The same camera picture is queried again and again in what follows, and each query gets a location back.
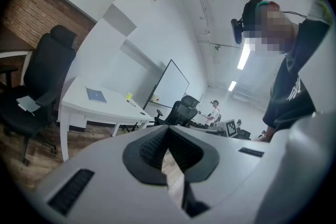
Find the ceiling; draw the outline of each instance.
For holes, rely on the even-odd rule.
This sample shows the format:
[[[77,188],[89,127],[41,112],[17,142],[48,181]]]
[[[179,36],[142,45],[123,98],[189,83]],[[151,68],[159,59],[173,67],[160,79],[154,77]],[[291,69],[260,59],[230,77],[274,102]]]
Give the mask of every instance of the ceiling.
[[[243,70],[237,69],[241,45],[234,41],[230,21],[240,19],[245,3],[249,0],[182,0],[194,27],[197,43],[204,60],[210,87],[227,91],[232,80],[237,81],[233,95],[246,96],[246,101],[265,109],[270,87],[275,80],[283,55],[260,56],[251,52]],[[272,0],[282,10],[307,14],[311,0]],[[289,17],[300,23],[303,18]],[[220,47],[211,43],[226,45]]]

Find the fluorescent light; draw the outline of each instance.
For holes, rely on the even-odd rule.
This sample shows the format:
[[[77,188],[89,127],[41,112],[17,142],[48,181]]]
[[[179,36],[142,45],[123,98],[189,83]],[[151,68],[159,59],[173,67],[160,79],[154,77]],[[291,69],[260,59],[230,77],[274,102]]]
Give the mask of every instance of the fluorescent light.
[[[239,64],[237,66],[238,69],[243,70],[246,61],[248,59],[248,56],[250,55],[251,49],[250,49],[250,42],[249,38],[245,39],[244,47],[243,47],[243,52],[241,53],[241,57],[239,60]]]
[[[230,85],[230,87],[229,87],[229,91],[230,91],[230,92],[232,92],[232,90],[233,90],[233,88],[235,87],[236,84],[237,84],[237,82],[234,81],[234,80],[231,82],[231,85]]]

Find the wooden floor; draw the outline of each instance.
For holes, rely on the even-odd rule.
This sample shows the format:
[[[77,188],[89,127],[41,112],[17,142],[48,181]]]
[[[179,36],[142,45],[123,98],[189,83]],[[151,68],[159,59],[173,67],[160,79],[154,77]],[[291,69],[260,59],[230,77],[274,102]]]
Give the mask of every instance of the wooden floor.
[[[124,133],[119,129],[117,135]],[[48,147],[31,139],[26,155],[30,164],[26,167],[20,161],[23,150],[23,136],[16,133],[12,133],[10,137],[6,136],[3,132],[3,126],[0,124],[0,155],[13,180],[22,187],[31,190],[34,190],[50,171],[63,163],[59,128],[53,126],[42,132],[42,135],[56,143],[58,155],[54,156]],[[108,127],[88,126],[86,133],[70,131],[68,133],[69,158],[75,156],[86,146],[109,137],[111,135]],[[169,151],[163,160],[162,172],[167,175],[169,195],[180,206],[183,197],[184,175]]]

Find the red brick wall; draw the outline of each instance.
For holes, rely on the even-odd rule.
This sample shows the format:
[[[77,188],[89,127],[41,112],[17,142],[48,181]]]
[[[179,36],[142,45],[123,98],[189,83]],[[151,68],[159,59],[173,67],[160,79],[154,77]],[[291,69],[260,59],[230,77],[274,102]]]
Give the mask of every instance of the red brick wall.
[[[34,48],[44,33],[49,33],[59,24],[78,35],[74,45],[77,51],[95,22],[65,0],[10,0],[2,18],[2,27],[7,27]],[[19,72],[13,74],[13,86],[20,83],[23,61],[22,56],[0,58],[0,65],[10,64],[19,68]],[[64,78],[59,82],[59,96]]]

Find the whiteboard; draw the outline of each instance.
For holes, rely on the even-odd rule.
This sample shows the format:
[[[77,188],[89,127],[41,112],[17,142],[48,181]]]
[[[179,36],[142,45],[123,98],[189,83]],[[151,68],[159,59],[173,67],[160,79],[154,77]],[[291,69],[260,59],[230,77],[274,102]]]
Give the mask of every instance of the whiteboard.
[[[154,94],[159,97],[157,103],[172,108],[176,101],[182,99],[188,86],[187,79],[180,72],[174,61],[170,60],[154,91]]]

